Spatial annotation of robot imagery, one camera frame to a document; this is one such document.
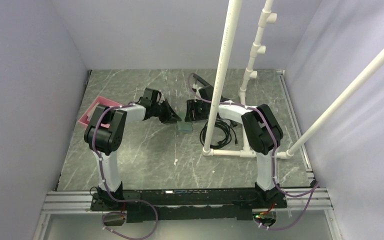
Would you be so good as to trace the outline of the green card holder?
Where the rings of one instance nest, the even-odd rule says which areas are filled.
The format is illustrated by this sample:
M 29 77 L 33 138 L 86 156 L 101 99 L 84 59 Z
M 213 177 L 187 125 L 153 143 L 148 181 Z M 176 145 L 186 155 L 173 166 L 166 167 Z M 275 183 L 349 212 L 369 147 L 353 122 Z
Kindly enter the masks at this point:
M 178 121 L 176 123 L 176 129 L 180 133 L 192 133 L 193 125 L 191 122 Z

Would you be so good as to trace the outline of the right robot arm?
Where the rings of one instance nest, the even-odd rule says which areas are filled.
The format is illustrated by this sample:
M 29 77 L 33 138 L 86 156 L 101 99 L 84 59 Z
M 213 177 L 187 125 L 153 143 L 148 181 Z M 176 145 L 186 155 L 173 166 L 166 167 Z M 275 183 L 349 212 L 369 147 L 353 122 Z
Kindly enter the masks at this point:
M 277 148 L 284 137 L 283 130 L 267 104 L 244 105 L 221 97 L 217 114 L 242 125 L 250 148 L 257 160 L 256 203 L 269 207 L 275 197 L 283 197 L 277 179 Z

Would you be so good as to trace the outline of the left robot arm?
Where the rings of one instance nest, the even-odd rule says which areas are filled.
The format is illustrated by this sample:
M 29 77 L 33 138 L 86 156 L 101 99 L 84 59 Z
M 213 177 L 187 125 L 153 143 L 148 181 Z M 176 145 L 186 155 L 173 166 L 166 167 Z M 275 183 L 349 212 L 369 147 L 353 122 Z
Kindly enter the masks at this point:
M 175 124 L 182 119 L 162 100 L 162 93 L 146 88 L 138 101 L 126 105 L 98 104 L 84 132 L 84 141 L 95 156 L 99 169 L 98 195 L 111 210 L 124 203 L 123 182 L 118 172 L 117 151 L 122 143 L 125 125 L 130 122 L 158 118 L 163 124 Z

